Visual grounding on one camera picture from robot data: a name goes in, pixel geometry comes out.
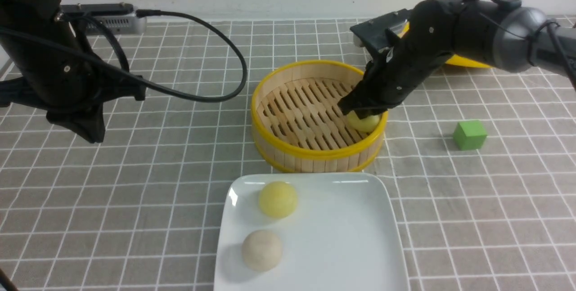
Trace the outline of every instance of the gray checkered tablecloth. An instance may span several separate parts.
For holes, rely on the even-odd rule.
[[[31,291],[212,290],[230,183],[274,172],[253,145],[250,94],[290,62],[363,68],[357,22],[215,22],[247,58],[246,89],[222,104],[150,90],[108,103],[99,145],[42,111],[0,109],[0,267]],[[133,72],[177,90],[220,95],[240,79],[232,51],[197,25],[150,24],[120,42]],[[92,43],[118,64],[105,39]],[[390,111],[365,171],[391,196],[413,291],[575,289],[575,117],[568,80],[539,68],[446,66]],[[481,150],[455,147],[463,119],[486,127]]]

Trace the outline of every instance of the yellow dough ball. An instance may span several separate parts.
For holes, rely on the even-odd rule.
[[[271,182],[260,191],[258,205],[268,217],[274,219],[288,217],[298,205],[298,193],[291,184]]]
[[[282,240],[270,230],[252,232],[242,243],[242,259],[253,271],[270,271],[282,259]]]
[[[380,115],[367,116],[364,119],[360,119],[358,118],[358,115],[356,115],[355,111],[350,111],[346,115],[346,119],[348,120],[350,127],[364,133],[371,133],[376,129],[376,127],[378,127],[378,123],[380,123]]]

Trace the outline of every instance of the yellow bun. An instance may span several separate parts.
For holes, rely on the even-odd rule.
[[[258,205],[268,217],[281,219],[288,217],[298,205],[298,193],[292,184],[270,182],[258,195]]]
[[[380,123],[380,116],[368,116],[364,119],[358,118],[355,111],[351,111],[346,115],[346,119],[348,120],[348,124],[350,127],[356,129],[357,131],[362,131],[364,133],[371,133],[376,129],[378,123]]]

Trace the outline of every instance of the black robotic arm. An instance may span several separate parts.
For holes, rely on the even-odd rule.
[[[405,18],[410,29],[402,38],[382,27]],[[539,66],[567,76],[576,88],[576,29],[520,0],[424,0],[351,30],[373,60],[338,105],[360,119],[400,105],[454,54],[508,72]]]

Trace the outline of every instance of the yellow steamer rim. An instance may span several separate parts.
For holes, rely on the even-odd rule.
[[[370,133],[350,127],[337,107],[364,73],[334,61],[296,62],[268,74],[252,95],[252,135],[262,157],[282,172],[353,172],[383,143],[387,112]]]
[[[406,31],[409,30],[409,22],[406,22],[406,25],[404,26],[404,29],[402,29],[402,33],[400,34],[400,37],[402,37],[402,35],[404,35],[406,33]],[[483,63],[479,63],[477,61],[473,61],[471,59],[468,58],[464,58],[458,55],[454,55],[452,58],[448,59],[448,61],[446,62],[446,64],[448,65],[454,65],[454,66],[463,66],[463,67],[473,67],[473,68],[489,68],[490,66],[483,64]]]

